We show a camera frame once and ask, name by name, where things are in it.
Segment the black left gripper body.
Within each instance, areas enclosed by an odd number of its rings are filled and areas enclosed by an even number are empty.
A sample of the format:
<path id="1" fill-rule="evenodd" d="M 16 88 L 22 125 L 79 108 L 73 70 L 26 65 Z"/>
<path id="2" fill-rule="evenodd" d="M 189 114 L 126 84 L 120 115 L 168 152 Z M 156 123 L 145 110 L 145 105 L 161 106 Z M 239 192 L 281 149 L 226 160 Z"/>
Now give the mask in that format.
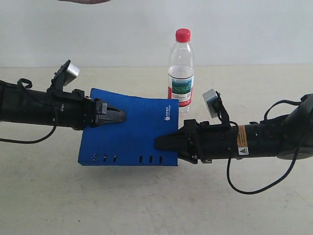
<path id="1" fill-rule="evenodd" d="M 97 127 L 106 122 L 108 104 L 101 99 L 85 96 L 83 90 L 52 90 L 51 98 L 56 111 L 57 126 L 83 130 L 88 126 Z"/>

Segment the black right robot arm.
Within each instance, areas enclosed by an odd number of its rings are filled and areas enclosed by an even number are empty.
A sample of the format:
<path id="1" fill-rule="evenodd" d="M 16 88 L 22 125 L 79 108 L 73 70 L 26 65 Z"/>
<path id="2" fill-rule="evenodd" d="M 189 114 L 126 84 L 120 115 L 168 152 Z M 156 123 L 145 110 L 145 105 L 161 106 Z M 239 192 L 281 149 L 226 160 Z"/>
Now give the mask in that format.
<path id="1" fill-rule="evenodd" d="M 170 134 L 159 136 L 155 148 L 176 152 L 179 159 L 192 164 L 212 160 L 277 157 L 292 160 L 299 148 L 298 159 L 313 155 L 313 95 L 300 101 L 281 100 L 295 105 L 290 114 L 268 118 L 246 125 L 234 124 L 226 111 L 220 93 L 209 90 L 203 95 L 212 117 L 219 124 L 186 119 L 183 126 Z"/>

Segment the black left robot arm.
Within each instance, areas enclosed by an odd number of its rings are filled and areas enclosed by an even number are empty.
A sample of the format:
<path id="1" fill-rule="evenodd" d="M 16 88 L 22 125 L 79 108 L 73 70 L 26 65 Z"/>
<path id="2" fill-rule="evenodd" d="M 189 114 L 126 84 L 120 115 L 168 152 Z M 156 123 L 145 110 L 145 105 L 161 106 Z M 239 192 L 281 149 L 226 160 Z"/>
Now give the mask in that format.
<path id="1" fill-rule="evenodd" d="M 0 83 L 0 119 L 4 122 L 69 127 L 84 130 L 123 123 L 125 111 L 80 89 L 64 92 L 49 87 L 45 92 L 23 88 L 22 83 Z"/>

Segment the person's open hand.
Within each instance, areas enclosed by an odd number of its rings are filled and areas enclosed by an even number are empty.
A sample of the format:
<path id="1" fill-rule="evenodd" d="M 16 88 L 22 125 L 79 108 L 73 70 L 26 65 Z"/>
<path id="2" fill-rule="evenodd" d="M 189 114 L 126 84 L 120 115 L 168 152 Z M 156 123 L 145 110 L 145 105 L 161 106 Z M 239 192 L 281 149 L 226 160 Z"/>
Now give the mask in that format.
<path id="1" fill-rule="evenodd" d="M 59 0 L 59 1 L 73 2 L 78 4 L 100 4 L 109 2 L 110 0 Z"/>

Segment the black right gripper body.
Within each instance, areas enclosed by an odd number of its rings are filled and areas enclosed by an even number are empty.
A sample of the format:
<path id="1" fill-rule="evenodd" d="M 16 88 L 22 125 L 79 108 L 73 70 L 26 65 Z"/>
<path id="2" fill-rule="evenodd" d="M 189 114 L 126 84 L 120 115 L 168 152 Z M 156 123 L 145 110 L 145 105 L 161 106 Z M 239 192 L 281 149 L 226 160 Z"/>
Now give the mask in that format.
<path id="1" fill-rule="evenodd" d="M 203 164 L 239 156 L 239 130 L 233 122 L 211 125 L 208 121 L 198 123 L 195 119 L 187 119 L 183 122 L 183 131 L 190 134 L 191 150 L 197 152 L 198 161 Z"/>

